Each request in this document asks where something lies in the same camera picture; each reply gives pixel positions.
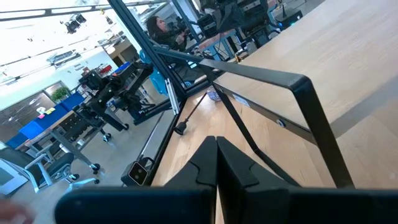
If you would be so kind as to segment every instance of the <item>chair wheel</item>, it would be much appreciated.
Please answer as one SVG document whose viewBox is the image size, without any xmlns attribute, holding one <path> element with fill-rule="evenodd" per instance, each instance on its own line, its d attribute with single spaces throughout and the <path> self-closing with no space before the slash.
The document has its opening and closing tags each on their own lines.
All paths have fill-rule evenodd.
<svg viewBox="0 0 398 224">
<path fill-rule="evenodd" d="M 101 166 L 99 164 L 93 164 L 95 167 L 92 167 L 93 171 L 99 171 Z"/>
<path fill-rule="evenodd" d="M 74 174 L 73 177 L 71 178 L 72 180 L 78 180 L 80 178 L 79 174 Z"/>
<path fill-rule="evenodd" d="M 102 140 L 103 140 L 104 142 L 108 142 L 109 140 L 111 140 L 111 138 L 112 138 L 112 134 L 107 133 L 107 134 L 105 134 L 105 135 L 103 136 Z"/>
</svg>

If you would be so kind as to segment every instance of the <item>workbench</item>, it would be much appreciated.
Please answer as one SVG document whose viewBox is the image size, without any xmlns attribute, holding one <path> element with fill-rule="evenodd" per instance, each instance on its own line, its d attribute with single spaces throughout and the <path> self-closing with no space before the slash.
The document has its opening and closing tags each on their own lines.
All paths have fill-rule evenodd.
<svg viewBox="0 0 398 224">
<path fill-rule="evenodd" d="M 241 62 L 311 79 L 356 188 L 398 187 L 397 10 L 395 1 L 326 0 Z M 300 185 L 335 187 L 324 162 L 328 158 L 320 154 L 317 141 L 303 135 L 314 133 L 291 92 L 232 73 L 215 83 L 229 90 L 226 94 L 260 150 Z M 187 105 L 180 121 L 192 108 Z M 285 118 L 285 127 L 263 116 L 265 109 Z M 186 134 L 172 135 L 153 185 L 173 177 L 207 135 L 226 136 L 267 168 L 242 142 L 224 105 L 204 101 Z"/>
<path fill-rule="evenodd" d="M 93 139 L 93 137 L 102 130 L 102 125 L 100 128 L 96 128 L 88 138 L 85 139 L 85 143 L 80 146 L 79 148 L 74 146 L 68 139 L 66 139 L 63 134 L 60 133 L 58 130 L 58 125 L 60 125 L 63 121 L 65 121 L 69 116 L 71 116 L 74 112 L 69 111 L 67 114 L 62 116 L 57 122 L 53 123 L 50 127 L 40 133 L 33 139 L 30 139 L 24 143 L 26 147 L 33 149 L 36 153 L 38 153 L 42 149 L 37 149 L 35 147 L 35 143 L 39 142 L 41 139 L 45 138 L 46 136 L 54 137 L 59 143 L 63 144 L 71 153 L 75 155 L 75 157 L 85 164 L 89 165 L 91 168 L 96 169 L 96 164 L 92 163 L 85 155 L 83 155 L 80 151 Z M 51 153 L 47 151 L 47 156 L 49 157 L 49 162 L 53 162 L 54 158 L 52 157 Z"/>
</svg>

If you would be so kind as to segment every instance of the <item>person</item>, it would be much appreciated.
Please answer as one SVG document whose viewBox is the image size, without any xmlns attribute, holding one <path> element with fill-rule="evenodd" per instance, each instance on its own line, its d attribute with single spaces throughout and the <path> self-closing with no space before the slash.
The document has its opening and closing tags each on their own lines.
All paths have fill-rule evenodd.
<svg viewBox="0 0 398 224">
<path fill-rule="evenodd" d="M 0 199 L 0 223 L 18 222 L 31 224 L 33 223 L 33 221 L 34 216 L 30 213 L 30 211 L 28 211 L 25 206 L 12 203 L 8 199 Z"/>
<path fill-rule="evenodd" d="M 173 50 L 184 51 L 187 46 L 186 30 L 168 30 L 166 23 L 159 16 L 147 20 L 149 37 L 158 44 L 168 45 Z"/>
</svg>

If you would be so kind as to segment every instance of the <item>black chair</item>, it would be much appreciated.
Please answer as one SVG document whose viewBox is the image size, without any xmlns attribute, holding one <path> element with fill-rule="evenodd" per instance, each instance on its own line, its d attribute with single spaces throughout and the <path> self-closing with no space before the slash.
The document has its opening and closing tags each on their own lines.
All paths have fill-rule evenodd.
<svg viewBox="0 0 398 224">
<path fill-rule="evenodd" d="M 42 164 L 42 160 L 46 156 L 45 149 L 41 150 L 40 152 L 36 158 L 33 158 L 19 150 L 6 147 L 4 149 L 0 149 L 0 158 L 10 162 L 11 164 L 14 164 L 20 168 L 21 172 L 24 172 L 27 176 L 29 176 L 36 193 L 60 180 L 66 180 L 69 183 L 69 188 L 67 191 L 78 188 L 79 186 L 91 181 L 93 181 L 95 184 L 100 182 L 100 180 L 95 178 L 76 182 L 76 180 L 79 178 L 79 175 L 71 174 L 71 167 L 74 159 L 74 155 L 72 153 L 66 153 L 45 168 Z"/>
</svg>

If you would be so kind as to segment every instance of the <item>long hair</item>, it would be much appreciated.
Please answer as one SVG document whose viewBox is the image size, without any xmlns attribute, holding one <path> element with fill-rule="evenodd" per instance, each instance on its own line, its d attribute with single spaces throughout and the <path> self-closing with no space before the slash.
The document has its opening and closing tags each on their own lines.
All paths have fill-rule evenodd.
<svg viewBox="0 0 398 224">
<path fill-rule="evenodd" d="M 150 38 L 153 38 L 159 33 L 163 33 L 163 31 L 157 26 L 157 18 L 158 16 L 151 16 L 147 20 L 147 30 Z"/>
</svg>

